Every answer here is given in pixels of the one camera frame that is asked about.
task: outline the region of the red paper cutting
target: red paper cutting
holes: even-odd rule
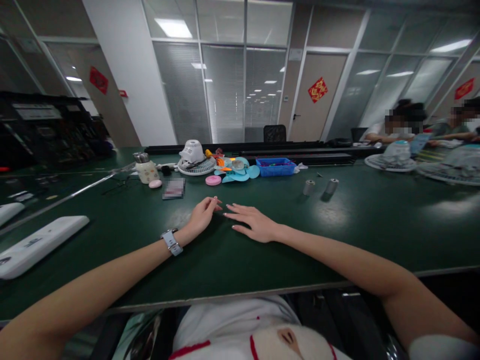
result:
[[[328,92],[329,89],[327,88],[327,84],[325,84],[323,77],[318,79],[318,81],[308,89],[308,93],[310,94],[311,100],[314,104]]]
[[[107,94],[109,80],[93,66],[90,68],[90,82],[102,93]]]
[[[455,90],[455,100],[460,100],[468,93],[472,92],[474,89],[474,80],[475,78],[471,78],[466,83],[461,85],[457,90]]]

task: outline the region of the black chair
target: black chair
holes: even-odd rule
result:
[[[264,143],[285,143],[287,141],[287,129],[285,125],[266,125],[263,127]]]
[[[351,139],[354,143],[358,143],[362,135],[367,131],[368,127],[352,127],[350,129]]]

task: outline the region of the blue storage box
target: blue storage box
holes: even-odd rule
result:
[[[293,175],[297,166],[285,157],[256,159],[256,165],[260,168],[260,175],[264,178]]]

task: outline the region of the smartwatch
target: smartwatch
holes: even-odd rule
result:
[[[173,256],[180,255],[183,251],[182,247],[179,245],[179,243],[177,242],[177,240],[175,240],[174,237],[174,233],[176,233],[177,231],[178,229],[175,227],[165,231],[161,235],[161,237],[166,243],[166,247],[168,248],[168,250],[170,250]]]

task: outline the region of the desk fan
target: desk fan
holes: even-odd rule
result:
[[[383,154],[366,157],[365,164],[374,169],[408,173],[417,167],[410,155],[410,144],[407,141],[399,140],[388,145]]]
[[[207,158],[198,140],[188,140],[185,147],[179,152],[181,156],[178,162],[178,171],[185,175],[200,176],[211,173],[217,161]]]
[[[450,184],[480,186],[480,145],[457,147],[442,162],[420,163],[416,171]]]

